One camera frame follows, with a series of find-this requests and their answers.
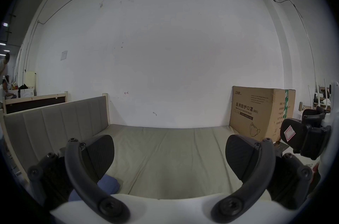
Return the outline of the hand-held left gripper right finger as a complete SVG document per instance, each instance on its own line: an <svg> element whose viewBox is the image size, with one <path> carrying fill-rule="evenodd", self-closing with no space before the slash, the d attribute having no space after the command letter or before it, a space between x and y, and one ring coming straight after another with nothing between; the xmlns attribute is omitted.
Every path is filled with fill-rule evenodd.
<svg viewBox="0 0 339 224"><path fill-rule="evenodd" d="M297 210L305 202L313 176L311 168L292 153L282 154L270 138L259 142L242 135L230 135L225 157L242 186L214 205L211 217L215 222L236 220L265 190L272 201L289 210Z"/></svg>

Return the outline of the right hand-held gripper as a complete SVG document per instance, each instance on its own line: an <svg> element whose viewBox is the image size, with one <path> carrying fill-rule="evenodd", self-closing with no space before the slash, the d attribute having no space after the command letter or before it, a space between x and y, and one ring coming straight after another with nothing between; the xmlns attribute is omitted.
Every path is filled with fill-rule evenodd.
<svg viewBox="0 0 339 224"><path fill-rule="evenodd" d="M331 170L339 149L339 85L331 83L331 111L322 107L305 109L302 121L285 119L280 137L294 154L316 160L320 156L319 174L322 183Z"/></svg>

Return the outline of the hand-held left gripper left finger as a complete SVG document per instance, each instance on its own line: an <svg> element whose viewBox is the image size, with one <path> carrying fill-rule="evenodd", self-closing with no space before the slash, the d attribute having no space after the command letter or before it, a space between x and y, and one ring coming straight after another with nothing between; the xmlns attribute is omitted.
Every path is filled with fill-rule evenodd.
<svg viewBox="0 0 339 224"><path fill-rule="evenodd" d="M72 191L98 216L108 222L127 222L128 207L99 187L115 156L110 135L85 141L71 138L58 154L47 153L28 169L34 199L48 210L69 201Z"/></svg>

